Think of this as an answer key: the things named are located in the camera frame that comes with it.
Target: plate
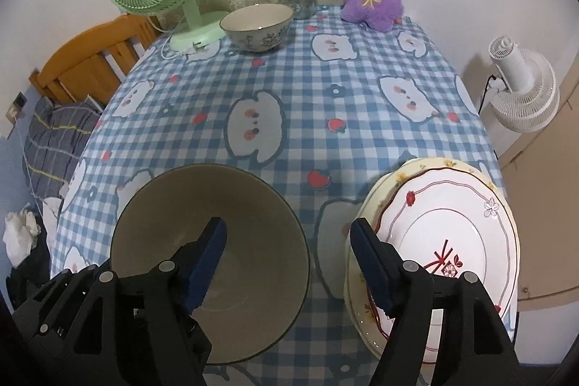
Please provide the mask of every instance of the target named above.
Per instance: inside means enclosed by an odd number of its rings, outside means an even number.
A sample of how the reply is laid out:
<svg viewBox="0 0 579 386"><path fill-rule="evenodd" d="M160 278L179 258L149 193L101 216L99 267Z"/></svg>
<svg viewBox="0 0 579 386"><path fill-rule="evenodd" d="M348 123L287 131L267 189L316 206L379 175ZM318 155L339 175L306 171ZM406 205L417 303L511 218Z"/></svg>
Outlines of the plate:
<svg viewBox="0 0 579 386"><path fill-rule="evenodd" d="M365 217L403 259L416 260L430 272L476 272L502 317L516 298L519 244L512 213L488 177L464 162L435 158L405 164L374 185L358 217ZM348 252L348 311L366 345L380 356L393 320L364 293L357 261L349 247ZM441 321L442 311L434 311L427 364L436 361Z"/></svg>
<svg viewBox="0 0 579 386"><path fill-rule="evenodd" d="M227 224L227 244L194 317L212 344L209 363L215 365L243 361L275 344L293 325L308 292L305 235L273 188L224 165L170 170L124 209L112 239L111 266L120 277L148 272L197 240L212 216Z"/></svg>

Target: yellow stripe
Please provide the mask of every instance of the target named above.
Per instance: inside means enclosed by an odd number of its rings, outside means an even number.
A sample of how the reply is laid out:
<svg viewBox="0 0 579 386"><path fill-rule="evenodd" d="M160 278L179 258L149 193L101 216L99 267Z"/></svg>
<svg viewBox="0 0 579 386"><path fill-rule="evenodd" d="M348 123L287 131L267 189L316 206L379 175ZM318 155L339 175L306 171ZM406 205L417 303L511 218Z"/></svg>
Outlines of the yellow stripe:
<svg viewBox="0 0 579 386"><path fill-rule="evenodd" d="M49 174L48 172L44 172L43 170L35 169L30 164L27 164L27 166L28 166L28 169L32 170L33 172L36 172L36 173L39 173L39 174L44 175L46 177L49 177L51 179L54 179L55 181L59 181L62 183L68 183L67 181L65 181L64 179L61 179L60 177L57 177L56 175Z"/></svg>
<svg viewBox="0 0 579 386"><path fill-rule="evenodd" d="M35 113L34 116L42 125L44 125L45 128L48 128L49 130L76 130L77 132L82 133L83 135L89 135L92 133L92 131L80 130L78 127L74 125L60 125L59 127L51 127L48 123L43 121L42 118L40 118L37 113Z"/></svg>

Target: bowl rim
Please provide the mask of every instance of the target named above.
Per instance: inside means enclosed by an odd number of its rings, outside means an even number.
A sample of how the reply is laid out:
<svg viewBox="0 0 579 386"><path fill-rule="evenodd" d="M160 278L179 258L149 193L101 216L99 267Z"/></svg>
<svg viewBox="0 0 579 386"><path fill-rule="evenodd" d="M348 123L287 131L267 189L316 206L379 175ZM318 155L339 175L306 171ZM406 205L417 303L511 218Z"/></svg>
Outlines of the bowl rim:
<svg viewBox="0 0 579 386"><path fill-rule="evenodd" d="M227 168L229 170L232 171L237 171L239 173L242 174L247 174L248 176L250 176L251 178L254 178L258 181L258 183L260 185L265 185L266 187L270 188L271 190L273 190L273 192L280 198L280 200L283 202L283 204L287 207L287 209L289 210L289 212L291 213L291 215L293 216L293 218L295 219L295 222L297 223L297 227L299 227L300 229L300 233L302 235L302 239L303 239L303 243L305 245L306 248L306 259L308 261L308 277L306 278L306 286L305 286L305 290L304 290L304 294L303 294L303 298L302 298L302 302L299 305L299 308L297 309L297 312L295 314L295 316L293 317L292 321L289 323L288 327L286 328L286 330L272 343L270 343L267 347L264 347L262 350L260 350L259 352L256 353L252 353L249 356L246 356L242 359L239 360L235 360L235 361L231 361L231 362L223 362L223 363L210 363L207 362L207 365L209 366L221 366L221 365L234 365L234 364L238 364L240 362L246 362L248 360L251 360L252 358L255 358L256 356L261 355L262 353L267 352L271 347L273 347L274 345L277 345L286 335L287 333L294 327L297 318L299 317L299 315L302 313L303 311L303 305L306 302L306 299L308 299L308 293L310 291L310 286L312 284L312 254L310 252L310 245L308 244L308 238L306 237L306 233L303 230L303 226L302 223L300 222L299 218L297 217L297 215L295 214L295 211L293 210L293 208L290 206L290 204L287 202L287 200L282 196L282 194L280 194L272 185L268 184L264 179L258 177L257 175L254 175L253 173L249 172L248 170L244 170L244 169L240 169L239 167L235 167L235 166L231 166L231 165L227 165L227 164L219 164L217 162L196 162L194 164L186 164L186 165L182 165L179 167L173 167L173 169L169 169L166 172L163 172L160 175L155 176L153 179L151 179L149 182L147 182L145 185L143 185L139 190L137 190L137 192L133 195L133 197L131 198L131 200L144 188L148 187L149 185L151 185L155 180L157 180L158 178L162 177L162 176L167 176L167 174L169 173L173 173L173 172L177 172L178 170L182 170L185 167L199 167L199 166L204 166L204 167L223 167L223 168ZM115 229L113 231L112 234L112 238L111 238L111 250L109 252L109 261L111 264L111 270L114 271L114 268L112 267L113 265L113 260L112 260L112 246L115 242L115 234L117 233L117 228L119 227L119 223L121 222L121 220L123 219L123 214L126 214L124 211L121 213L121 216L118 218L117 223L115 224Z"/></svg>
<svg viewBox="0 0 579 386"><path fill-rule="evenodd" d="M256 29L231 30L231 29L226 29L226 28L223 27L223 22L224 22L224 20L225 20L227 17L229 17L230 15L234 14L235 12L242 11L243 9L256 8L256 7L259 7L260 5L279 5L279 6L282 6L282 7L284 7L285 9L287 9L288 14L289 14L289 17L286 18L285 20L282 20L282 21L276 23L276 24L263 25L262 27L257 27ZM263 29L271 28L271 27L277 27L277 26L279 26L279 25L285 24L286 22L291 22L292 20L293 20L293 9L292 9L291 7L289 7L288 5L285 5L285 4L277 4L277 3L263 3L263 4L246 5L245 7L242 7L241 9L237 9L237 10L234 10L233 12L230 12L229 14L227 14L225 17L223 17L223 18L219 21L219 27L220 27L223 31L226 31L226 32L229 32L229 33L246 33L246 32L248 32L248 31L260 31L260 30L263 30Z"/></svg>

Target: blue checkered tablecloth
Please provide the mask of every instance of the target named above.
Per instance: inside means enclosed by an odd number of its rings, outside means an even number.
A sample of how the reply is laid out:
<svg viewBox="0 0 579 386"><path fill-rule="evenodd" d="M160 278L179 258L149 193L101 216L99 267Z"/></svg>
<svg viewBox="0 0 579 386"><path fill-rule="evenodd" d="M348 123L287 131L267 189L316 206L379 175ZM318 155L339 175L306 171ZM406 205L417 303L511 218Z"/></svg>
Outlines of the blue checkered tablecloth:
<svg viewBox="0 0 579 386"><path fill-rule="evenodd" d="M128 200L166 170L199 162L248 170L302 223L312 283L282 341L251 361L207 368L207 382L367 385L376 361L318 243L338 240L343 254L336 221L351 221L374 182L412 157L459 159L502 187L464 85L409 18L384 34L344 23L337 7L294 21L287 45L261 55L227 38L193 55L165 43L159 38L135 65L86 146L60 216L52 274L104 262Z"/></svg>

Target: fan base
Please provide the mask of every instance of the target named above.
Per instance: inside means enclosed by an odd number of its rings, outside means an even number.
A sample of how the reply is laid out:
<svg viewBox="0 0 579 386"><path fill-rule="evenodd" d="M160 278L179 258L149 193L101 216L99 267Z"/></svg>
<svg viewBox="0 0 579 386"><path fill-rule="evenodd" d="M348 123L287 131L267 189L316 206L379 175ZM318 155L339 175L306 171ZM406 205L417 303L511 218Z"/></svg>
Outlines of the fan base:
<svg viewBox="0 0 579 386"><path fill-rule="evenodd" d="M179 33L174 33L171 37L171 48L181 53L191 51L192 47L202 48L209 43L219 40L225 36L225 32L219 26L221 19L229 12L215 11L207 12L201 16L202 26L189 28Z"/></svg>

